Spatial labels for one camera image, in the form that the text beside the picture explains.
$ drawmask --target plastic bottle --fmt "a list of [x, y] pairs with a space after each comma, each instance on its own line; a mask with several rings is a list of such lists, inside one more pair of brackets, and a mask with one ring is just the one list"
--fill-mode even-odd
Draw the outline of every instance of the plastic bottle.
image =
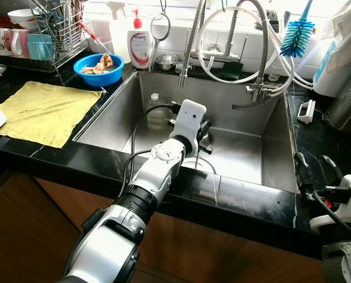
[[112, 11], [113, 20], [110, 22], [110, 35], [112, 39], [112, 46], [116, 55], [122, 56], [124, 63], [130, 62], [130, 56], [128, 53], [128, 47], [122, 38], [127, 38], [129, 21], [127, 20], [124, 7], [126, 4], [123, 1], [120, 2], [108, 2], [107, 6]]
[[[150, 100], [146, 105], [146, 110], [150, 109], [153, 106], [165, 103], [163, 100], [159, 99], [158, 93], [153, 93], [150, 96]], [[166, 127], [166, 116], [168, 113], [168, 109], [161, 107], [152, 110], [147, 115], [147, 126], [149, 130], [153, 131], [162, 131]]]
[[138, 9], [133, 10], [136, 19], [128, 30], [127, 44], [132, 65], [139, 69], [149, 66], [149, 58], [153, 52], [153, 37], [147, 25], [143, 25], [138, 17]]

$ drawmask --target sink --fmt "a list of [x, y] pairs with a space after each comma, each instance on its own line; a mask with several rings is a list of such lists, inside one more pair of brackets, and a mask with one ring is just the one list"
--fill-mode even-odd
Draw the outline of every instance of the sink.
[[[132, 131], [152, 93], [159, 93], [166, 103], [181, 103], [188, 98], [205, 105], [212, 121], [213, 153], [200, 152], [198, 170], [297, 191], [287, 100], [282, 96], [250, 111], [233, 110], [233, 104], [251, 103], [242, 84], [188, 78], [186, 87], [179, 88], [177, 75], [136, 71], [73, 140], [130, 153]], [[150, 131], [144, 120], [136, 133], [135, 151], [151, 149], [171, 131], [171, 126], [160, 132]], [[196, 159], [185, 163], [194, 167]]]

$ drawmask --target white hose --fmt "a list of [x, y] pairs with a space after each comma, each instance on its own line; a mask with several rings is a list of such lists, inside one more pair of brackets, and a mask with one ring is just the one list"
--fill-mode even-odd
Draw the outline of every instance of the white hose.
[[[261, 19], [256, 16], [256, 14], [252, 13], [251, 11], [249, 10], [246, 10], [244, 8], [241, 8], [240, 6], [232, 6], [232, 7], [226, 7], [225, 10], [228, 10], [228, 11], [233, 11], [233, 10], [237, 10], [237, 11], [242, 11], [242, 12], [245, 12], [249, 15], [251, 15], [256, 21], [258, 21], [259, 23], [261, 23]], [[223, 12], [222, 9], [220, 10], [217, 10], [216, 12], [214, 12], [203, 24], [200, 32], [199, 32], [199, 37], [198, 37], [198, 40], [197, 40], [197, 43], [196, 43], [196, 51], [198, 53], [198, 58], [199, 58], [199, 62], [200, 62], [200, 65], [201, 67], [203, 68], [203, 70], [210, 76], [212, 77], [213, 79], [221, 82], [221, 83], [227, 83], [227, 84], [241, 84], [241, 83], [246, 83], [247, 81], [250, 81], [252, 80], [253, 78], [257, 77], [258, 76], [258, 72], [256, 72], [255, 74], [247, 77], [247, 78], [243, 78], [243, 79], [240, 79], [240, 80], [236, 80], [236, 81], [225, 81], [225, 80], [222, 80], [216, 76], [214, 76], [208, 69], [208, 67], [206, 67], [203, 59], [202, 59], [202, 39], [203, 39], [203, 36], [204, 36], [204, 32], [206, 30], [206, 27], [207, 25], [209, 24], [209, 22], [212, 20], [212, 18], [214, 18], [216, 15], [220, 14], [221, 12]], [[302, 84], [301, 82], [297, 81], [296, 78], [298, 78], [300, 81], [302, 81], [303, 83], [306, 83], [306, 84], [310, 84], [309, 82], [303, 80], [302, 78], [300, 78], [297, 74], [295, 74], [294, 72], [294, 62], [293, 62], [293, 59], [290, 58], [290, 61], [291, 61], [291, 64], [289, 65], [289, 63], [287, 62], [287, 60], [284, 58], [284, 57], [281, 57], [279, 55], [279, 52], [280, 52], [280, 46], [282, 45], [282, 42], [281, 42], [281, 39], [279, 39], [279, 37], [276, 35], [276, 33], [274, 32], [273, 28], [271, 27], [271, 25], [269, 25], [269, 35], [270, 35], [270, 38], [272, 39], [273, 43], [274, 43], [274, 47], [275, 47], [275, 51], [274, 53], [272, 54], [270, 60], [268, 60], [267, 64], [266, 64], [266, 68], [268, 66], [270, 66], [272, 64], [272, 62], [274, 61], [276, 55], [277, 57], [280, 59], [280, 62], [285, 70], [285, 72], [287, 73], [288, 75], [288, 80], [284, 83], [284, 85], [282, 85], [280, 88], [278, 89], [275, 89], [273, 90], [273, 93], [271, 94], [272, 97], [274, 96], [277, 96], [279, 95], [280, 93], [282, 93], [289, 85], [290, 83], [292, 82], [292, 80], [297, 83], [298, 85], [302, 86], [302, 87], [305, 87], [305, 88], [308, 88], [308, 89], [312, 89], [311, 87], [307, 86], [307, 85], [304, 85]]]

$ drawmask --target blue bowl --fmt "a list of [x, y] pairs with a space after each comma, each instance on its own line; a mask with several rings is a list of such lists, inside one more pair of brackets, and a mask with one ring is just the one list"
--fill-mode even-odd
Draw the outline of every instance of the blue bowl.
[[82, 77], [85, 83], [93, 87], [104, 87], [119, 81], [123, 75], [124, 60], [122, 57], [114, 54], [110, 54], [114, 61], [114, 66], [117, 66], [115, 70], [112, 70], [105, 74], [84, 74], [81, 70], [84, 67], [95, 67], [100, 62], [103, 54], [94, 54], [79, 59], [73, 66], [73, 70]]

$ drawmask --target white label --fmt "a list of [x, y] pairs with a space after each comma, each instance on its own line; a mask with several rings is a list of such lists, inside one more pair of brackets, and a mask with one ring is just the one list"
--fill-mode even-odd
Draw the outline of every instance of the white label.
[[130, 49], [137, 63], [140, 65], [146, 65], [148, 63], [148, 43], [144, 33], [134, 34], [132, 36], [130, 39]]

